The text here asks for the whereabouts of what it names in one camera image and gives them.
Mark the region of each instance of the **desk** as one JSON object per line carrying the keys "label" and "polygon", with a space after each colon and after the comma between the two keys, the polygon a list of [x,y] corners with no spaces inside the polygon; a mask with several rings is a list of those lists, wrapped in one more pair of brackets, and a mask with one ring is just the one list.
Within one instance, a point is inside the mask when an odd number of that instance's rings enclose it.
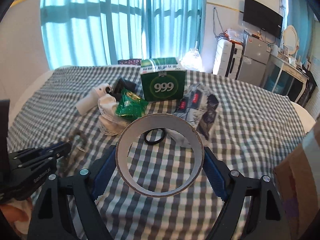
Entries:
{"label": "desk", "polygon": [[272,54],[270,55],[269,60],[274,63],[277,67],[280,68],[277,80],[275,85],[273,86],[272,92],[275,90],[279,78],[281,76],[282,71],[287,72],[289,75],[291,75],[292,77],[294,77],[295,79],[299,80],[300,82],[302,82],[302,89],[300,91],[300,94],[297,96],[296,100],[294,101],[295,103],[300,99],[300,97],[302,96],[304,90],[306,89],[306,84],[307,81],[309,79],[309,77],[307,75],[305,75],[304,73],[300,72],[298,69],[296,69],[295,67],[293,67],[292,65],[290,65],[288,62],[280,59],[279,57],[273,56]]}

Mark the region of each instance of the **red label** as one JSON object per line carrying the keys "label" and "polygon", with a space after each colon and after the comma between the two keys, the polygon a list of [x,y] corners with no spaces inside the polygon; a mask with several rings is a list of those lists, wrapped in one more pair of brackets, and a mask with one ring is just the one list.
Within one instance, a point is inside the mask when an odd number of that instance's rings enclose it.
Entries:
{"label": "red label", "polygon": [[198,94],[195,94],[194,97],[193,97],[192,102],[193,102],[193,103],[198,102],[198,98],[199,98],[199,95],[198,95]]}
{"label": "red label", "polygon": [[179,108],[180,109],[185,109],[186,108],[186,102],[185,101],[181,101]]}

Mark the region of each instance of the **blue curtain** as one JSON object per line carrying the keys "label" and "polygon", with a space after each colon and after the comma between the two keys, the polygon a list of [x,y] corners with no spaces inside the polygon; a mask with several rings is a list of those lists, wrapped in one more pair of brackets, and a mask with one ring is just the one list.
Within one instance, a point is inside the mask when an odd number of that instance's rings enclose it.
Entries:
{"label": "blue curtain", "polygon": [[142,0],[41,0],[40,10],[51,69],[142,57]]}
{"label": "blue curtain", "polygon": [[288,24],[293,25],[300,39],[297,59],[301,56],[304,63],[311,43],[314,14],[306,0],[288,0]]}
{"label": "blue curtain", "polygon": [[130,58],[182,58],[203,36],[202,3],[41,0],[41,28],[49,66],[56,69],[117,64]]}
{"label": "blue curtain", "polygon": [[200,37],[204,22],[204,0],[145,0],[145,57],[178,57],[182,59]]}

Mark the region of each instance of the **tape roll inner cardboard core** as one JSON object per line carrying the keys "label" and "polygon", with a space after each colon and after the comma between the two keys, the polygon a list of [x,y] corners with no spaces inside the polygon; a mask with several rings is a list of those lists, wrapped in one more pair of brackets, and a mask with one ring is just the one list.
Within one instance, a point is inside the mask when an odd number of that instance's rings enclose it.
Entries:
{"label": "tape roll inner cardboard core", "polygon": [[[190,177],[180,187],[167,192],[153,192],[138,185],[128,170],[127,157],[131,144],[137,135],[152,129],[168,128],[182,134],[190,143],[195,163]],[[116,164],[122,179],[136,192],[150,197],[168,197],[189,187],[198,177],[204,161],[204,147],[196,130],[185,120],[172,114],[148,114],[133,121],[121,134],[116,147]]]}

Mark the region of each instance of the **checkered bed sheet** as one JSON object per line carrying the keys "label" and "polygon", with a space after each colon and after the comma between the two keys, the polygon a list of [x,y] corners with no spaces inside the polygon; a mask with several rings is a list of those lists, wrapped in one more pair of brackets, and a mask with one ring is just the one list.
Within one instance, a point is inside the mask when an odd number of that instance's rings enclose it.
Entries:
{"label": "checkered bed sheet", "polygon": [[[52,77],[23,106],[9,129],[8,150],[47,146],[68,139],[78,129],[85,134],[85,153],[73,145],[68,158],[59,162],[58,174],[70,176],[88,168],[115,145],[118,136],[99,130],[98,108],[80,116],[76,102],[101,83],[113,85],[119,77],[137,83],[142,96],[139,67],[69,67],[57,69]],[[221,111],[210,138],[210,149],[230,169],[244,176],[272,179],[273,168],[302,141],[304,130],[289,98],[253,85],[209,73],[187,71],[185,90],[200,82],[209,86],[221,102]],[[173,113],[177,101],[154,102],[146,114]],[[182,185],[193,168],[190,149],[175,145],[170,136],[155,146],[138,137],[128,155],[128,167],[135,181],[151,191],[168,191]],[[35,201],[39,191],[32,197]],[[234,233],[239,238],[249,208],[245,200]],[[178,195],[151,198],[140,195],[121,179],[117,169],[97,208],[114,239],[205,239],[223,202],[212,191],[202,171],[196,181]],[[73,198],[71,212],[78,236],[86,239]]]}

